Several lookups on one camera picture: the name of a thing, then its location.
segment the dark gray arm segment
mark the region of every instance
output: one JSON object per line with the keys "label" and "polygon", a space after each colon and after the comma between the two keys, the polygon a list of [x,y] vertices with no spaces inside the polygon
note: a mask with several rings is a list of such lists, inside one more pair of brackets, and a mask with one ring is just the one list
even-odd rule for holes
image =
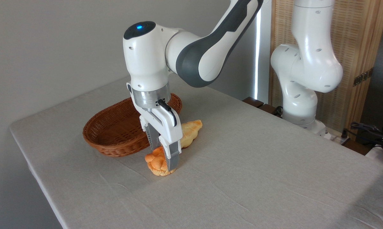
{"label": "dark gray arm segment", "polygon": [[[176,70],[177,74],[190,86],[192,87],[205,87],[211,84],[218,76],[212,81],[205,81],[200,77],[198,72],[198,65],[201,57],[206,53],[206,51],[215,45],[220,39],[225,35],[226,32],[235,32],[238,29],[238,26],[247,16],[247,5],[251,0],[240,0],[235,6],[231,9],[226,18],[222,23],[216,28],[207,37],[199,39],[189,45],[187,45],[179,54],[176,61]],[[231,54],[235,45],[237,45],[239,39],[241,39],[244,32],[251,25],[255,16],[257,15],[259,9],[261,8],[263,0],[258,0],[258,7],[255,10],[254,15],[249,20],[248,24],[238,36],[235,43],[231,46],[230,50],[227,53],[224,64],[228,59],[228,56]]]}

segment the pastry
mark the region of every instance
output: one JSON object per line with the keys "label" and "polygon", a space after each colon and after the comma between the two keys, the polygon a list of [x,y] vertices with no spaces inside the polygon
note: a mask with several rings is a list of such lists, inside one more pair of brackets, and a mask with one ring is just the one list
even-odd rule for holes
{"label": "pastry", "polygon": [[163,146],[157,147],[152,153],[146,155],[145,161],[147,162],[149,169],[156,176],[167,176],[176,170],[173,169],[172,171],[167,171],[165,151],[163,150]]}
{"label": "pastry", "polygon": [[181,125],[183,137],[180,139],[180,145],[182,148],[187,148],[193,142],[201,127],[203,127],[201,120],[187,122]]}
{"label": "pastry", "polygon": [[[181,125],[181,130],[183,131],[183,137],[180,139],[180,145],[182,148],[188,147],[193,140],[197,137],[197,132],[203,127],[201,120],[196,120],[192,122],[183,123]],[[176,169],[172,171],[167,171],[167,164],[165,158],[165,151],[163,146],[157,147],[150,154],[145,156],[145,161],[147,166],[156,176],[167,176],[170,173],[173,173]]]}

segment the wooden panel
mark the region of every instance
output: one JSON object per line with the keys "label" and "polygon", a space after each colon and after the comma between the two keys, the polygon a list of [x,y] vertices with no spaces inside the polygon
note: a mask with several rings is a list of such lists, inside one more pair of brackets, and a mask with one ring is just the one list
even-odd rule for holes
{"label": "wooden panel", "polygon": [[[367,13],[366,30],[363,35],[364,52],[357,64],[358,74],[372,68],[378,52],[383,31],[383,0],[371,1]],[[349,128],[351,122],[360,122],[370,79],[353,87],[351,100],[344,127]]]}
{"label": "wooden panel", "polygon": [[[271,51],[284,43],[295,44],[290,32],[292,0],[273,1]],[[353,120],[360,120],[369,80],[353,87],[354,78],[375,62],[383,29],[383,0],[336,0],[331,22],[331,42],[343,66],[343,79],[330,93],[317,93],[316,118],[339,132]],[[282,105],[276,73],[270,71],[269,98],[272,106]]]}

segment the table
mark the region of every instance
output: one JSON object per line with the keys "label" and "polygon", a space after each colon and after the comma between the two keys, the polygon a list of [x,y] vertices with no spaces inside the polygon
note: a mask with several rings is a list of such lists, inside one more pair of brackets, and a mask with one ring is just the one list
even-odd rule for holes
{"label": "table", "polygon": [[82,128],[127,97],[116,81],[11,125],[64,228],[383,228],[383,165],[176,76],[182,122],[203,128],[177,171],[98,153]]}

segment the oval basket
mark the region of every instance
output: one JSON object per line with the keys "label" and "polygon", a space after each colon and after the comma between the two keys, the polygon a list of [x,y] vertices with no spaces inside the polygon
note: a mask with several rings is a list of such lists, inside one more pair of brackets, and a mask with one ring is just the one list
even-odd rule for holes
{"label": "oval basket", "polygon": [[[167,104],[180,113],[182,104],[178,96],[171,93]],[[88,120],[82,135],[90,146],[103,155],[112,157],[131,155],[149,146],[139,116],[140,113],[129,97],[94,115]]]}

